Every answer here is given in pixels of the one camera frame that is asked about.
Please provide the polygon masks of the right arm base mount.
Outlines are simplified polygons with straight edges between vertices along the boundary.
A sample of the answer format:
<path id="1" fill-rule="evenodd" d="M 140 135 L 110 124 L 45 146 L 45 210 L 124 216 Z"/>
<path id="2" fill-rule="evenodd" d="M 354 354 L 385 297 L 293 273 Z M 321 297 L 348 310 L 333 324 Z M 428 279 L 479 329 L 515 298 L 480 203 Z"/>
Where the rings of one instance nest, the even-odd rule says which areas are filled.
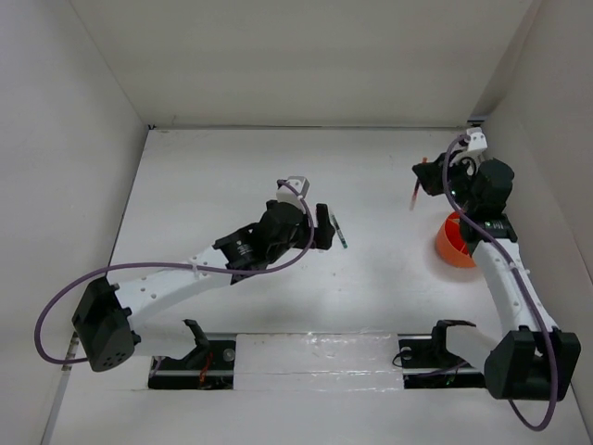
<path id="1" fill-rule="evenodd" d="M 475 327 L 463 320 L 439 320 L 429 334 L 398 334 L 392 365 L 402 371 L 405 389 L 485 388 L 484 376 L 447 351 L 450 327 Z"/>

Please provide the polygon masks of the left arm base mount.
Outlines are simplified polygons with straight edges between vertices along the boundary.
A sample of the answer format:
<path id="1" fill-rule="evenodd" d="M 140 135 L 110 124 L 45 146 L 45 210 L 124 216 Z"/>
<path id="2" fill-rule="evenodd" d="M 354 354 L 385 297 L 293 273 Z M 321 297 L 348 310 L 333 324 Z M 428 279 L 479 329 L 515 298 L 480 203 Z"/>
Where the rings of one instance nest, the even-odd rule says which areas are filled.
<path id="1" fill-rule="evenodd" d="M 152 359 L 147 387 L 154 390 L 231 390 L 236 359 L 236 335 L 208 336 L 196 320 L 184 324 L 194 336 L 194 347 L 181 359 Z"/>

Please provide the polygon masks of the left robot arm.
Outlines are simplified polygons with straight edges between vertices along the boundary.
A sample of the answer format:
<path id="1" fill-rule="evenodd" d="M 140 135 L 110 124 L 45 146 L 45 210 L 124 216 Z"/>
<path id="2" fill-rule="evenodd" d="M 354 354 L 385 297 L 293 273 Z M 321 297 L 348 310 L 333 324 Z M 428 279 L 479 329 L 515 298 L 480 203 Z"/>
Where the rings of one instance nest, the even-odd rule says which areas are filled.
<path id="1" fill-rule="evenodd" d="M 187 263 L 156 266 L 151 274 L 112 284 L 105 273 L 91 281 L 72 316 L 90 367 L 109 371 L 151 344 L 145 326 L 168 308 L 212 289 L 256 275 L 280 272 L 289 250 L 328 250 L 335 229 L 325 204 L 316 221 L 303 210 L 270 200 L 258 222 L 220 238 Z"/>

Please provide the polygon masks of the green pen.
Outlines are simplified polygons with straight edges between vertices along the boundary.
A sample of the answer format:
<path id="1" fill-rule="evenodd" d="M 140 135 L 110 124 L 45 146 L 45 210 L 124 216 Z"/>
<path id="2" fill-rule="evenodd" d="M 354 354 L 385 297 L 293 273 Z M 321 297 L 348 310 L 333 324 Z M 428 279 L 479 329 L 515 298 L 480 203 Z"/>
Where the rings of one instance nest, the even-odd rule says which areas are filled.
<path id="1" fill-rule="evenodd" d="M 347 249 L 348 248 L 347 240 L 346 240 L 344 233 L 341 229 L 341 226 L 339 225 L 339 222 L 338 222 L 337 218 L 335 217 L 335 214 L 332 210 L 329 211 L 329 216 L 330 216 L 330 221 L 335 229 L 335 233 L 340 241 L 340 244 L 342 245 L 342 248 Z"/>

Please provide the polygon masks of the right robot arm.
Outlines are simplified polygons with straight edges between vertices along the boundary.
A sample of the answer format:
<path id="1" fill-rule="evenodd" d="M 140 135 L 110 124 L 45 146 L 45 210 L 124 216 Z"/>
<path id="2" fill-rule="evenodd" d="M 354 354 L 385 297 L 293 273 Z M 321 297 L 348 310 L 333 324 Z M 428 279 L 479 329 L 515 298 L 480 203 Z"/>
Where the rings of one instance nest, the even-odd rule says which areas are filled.
<path id="1" fill-rule="evenodd" d="M 456 359 L 480 372 L 497 400 L 564 399 L 581 344 L 563 332 L 541 304 L 524 268 L 517 235 L 504 210 L 514 172 L 498 159 L 474 164 L 461 159 L 450 167 L 439 156 L 413 166 L 430 196 L 450 193 L 461 209 L 461 238 L 482 272 L 500 320 L 502 339 L 484 335 L 472 322 L 441 320 L 428 342 L 431 359 Z"/>

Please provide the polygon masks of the orange round organizer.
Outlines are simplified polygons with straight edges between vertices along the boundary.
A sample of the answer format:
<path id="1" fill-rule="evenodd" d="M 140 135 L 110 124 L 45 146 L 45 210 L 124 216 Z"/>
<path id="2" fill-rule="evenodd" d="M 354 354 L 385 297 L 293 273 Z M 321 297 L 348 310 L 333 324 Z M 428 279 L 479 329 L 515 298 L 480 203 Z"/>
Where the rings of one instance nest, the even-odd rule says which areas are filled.
<path id="1" fill-rule="evenodd" d="M 459 269 L 472 269 L 475 263 L 461 237 L 460 215 L 453 211 L 441 224 L 435 236 L 435 250 L 446 264 Z"/>

